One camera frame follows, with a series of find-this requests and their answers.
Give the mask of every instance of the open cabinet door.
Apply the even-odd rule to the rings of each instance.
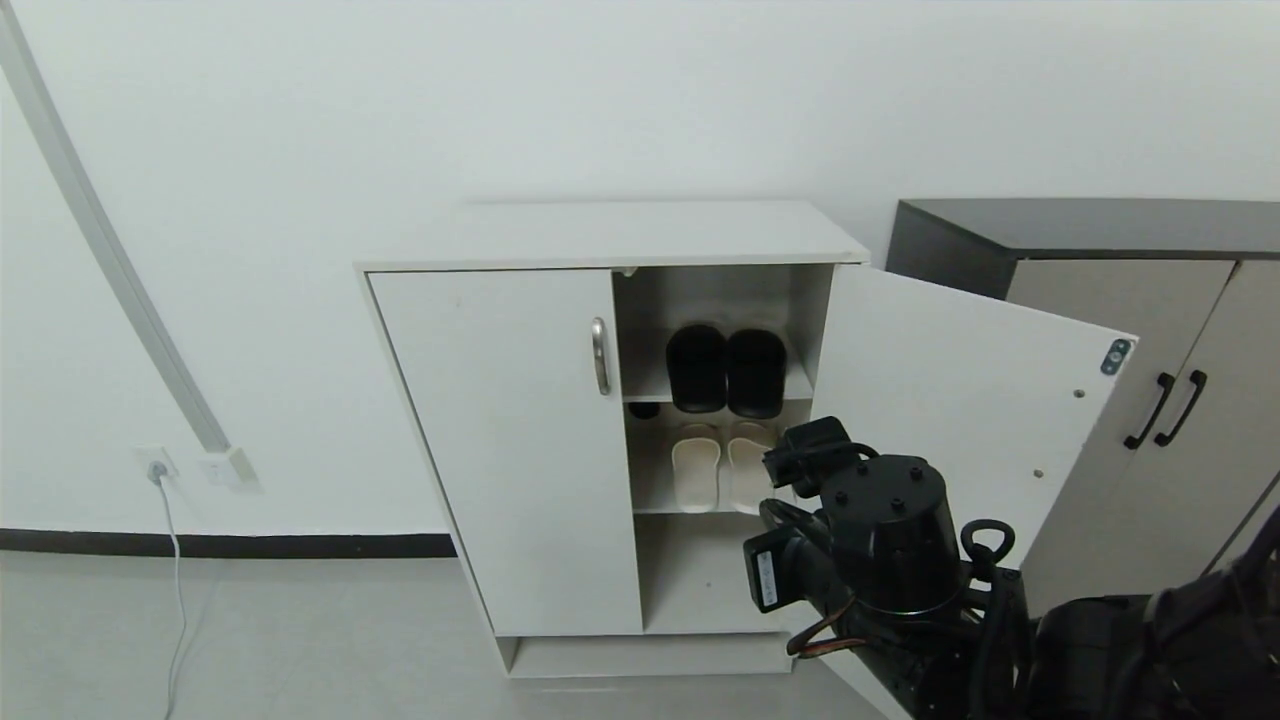
[[[1119,373],[1103,374],[1102,364],[1121,338],[1135,340],[840,265],[813,418],[835,415],[851,439],[882,454],[927,459],[946,478],[957,530],[978,518],[1014,527],[1018,541],[1001,565],[1016,568],[1111,395]],[[804,606],[786,624],[803,628],[815,619]],[[851,652],[823,660],[886,716],[906,717]]]

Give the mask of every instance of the white cabinet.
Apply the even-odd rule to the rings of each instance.
[[[837,415],[928,457],[957,524],[1030,543],[1116,379],[1103,359],[1134,338],[867,259],[804,202],[585,202],[471,206],[357,265],[513,676],[791,666],[812,610],[751,603],[741,543],[763,527],[723,502],[727,460],[713,511],[673,498],[672,434],[736,420],[671,402],[664,346],[689,323],[783,340],[773,432]]]
[[[609,274],[372,278],[476,583],[502,588],[484,593],[499,635],[640,632],[622,401],[590,345],[595,318],[613,327]]]

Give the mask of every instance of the white slipper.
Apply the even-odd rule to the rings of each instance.
[[[773,430],[755,423],[733,425],[732,436],[728,441],[728,462],[733,469],[730,500],[733,510],[759,515],[760,501],[773,497],[773,483],[760,459],[773,450],[777,437]]]
[[[680,428],[671,447],[672,484],[681,512],[710,512],[719,502],[719,434],[710,425]]]

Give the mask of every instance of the cabinet door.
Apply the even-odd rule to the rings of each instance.
[[[1114,496],[1123,568],[1111,592],[1152,592],[1194,579],[1280,470],[1280,263],[1244,263],[1222,291],[1144,445]],[[1194,396],[1193,373],[1204,389]]]
[[[1080,460],[1030,546],[1023,570],[1032,612],[1101,594],[1126,568],[1106,547],[1124,538],[1098,532],[1129,462],[1125,441],[1147,425],[1160,401],[1162,373],[1174,377],[1196,345],[1235,266],[1230,260],[1030,260],[1018,264],[1006,300],[1085,323],[1124,328],[1142,338],[1126,364]],[[1149,445],[1155,430],[1142,445]],[[1082,533],[1088,527],[1093,532]],[[1082,562],[1080,557],[1093,559]]]
[[[494,633],[640,633],[609,270],[371,278]]]
[[[840,418],[852,439],[881,452],[925,457],[947,480],[957,530],[978,518],[1014,527],[1018,542],[1002,564],[1016,568],[1111,393],[1116,375],[1101,365],[1117,338],[1134,340],[841,265],[813,416]],[[791,629],[817,612],[786,618]],[[854,655],[824,660],[881,712],[906,716]]]

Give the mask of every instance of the slipper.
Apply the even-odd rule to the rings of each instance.
[[[787,348],[769,331],[737,331],[726,347],[728,409],[741,418],[768,420],[782,413]]]
[[[682,413],[724,407],[724,336],[710,325],[687,325],[667,341],[671,402]]]
[[[681,512],[710,512],[719,502],[719,434],[710,425],[685,425],[671,447],[671,479]]]
[[[728,462],[733,470],[730,501],[739,512],[759,515],[760,501],[774,497],[773,483],[762,459],[773,450],[777,436],[755,423],[733,425],[732,436],[728,441]]]

